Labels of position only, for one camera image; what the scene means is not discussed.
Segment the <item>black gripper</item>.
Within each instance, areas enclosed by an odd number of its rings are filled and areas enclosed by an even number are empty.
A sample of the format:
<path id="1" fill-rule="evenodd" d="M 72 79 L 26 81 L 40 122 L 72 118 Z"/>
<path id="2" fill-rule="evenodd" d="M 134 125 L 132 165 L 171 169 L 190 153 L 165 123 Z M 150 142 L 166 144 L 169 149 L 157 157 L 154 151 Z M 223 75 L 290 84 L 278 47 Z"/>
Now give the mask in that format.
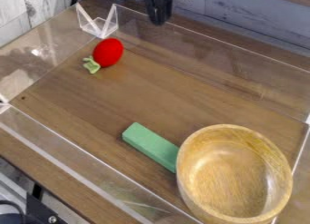
<path id="1" fill-rule="evenodd" d="M 155 24 L 165 24 L 173 15 L 173 3 L 174 0 L 161 0 L 161 19 L 158 16 L 158 8 L 154 0 L 144 0 L 146 8 L 149 12 L 150 21 Z"/>

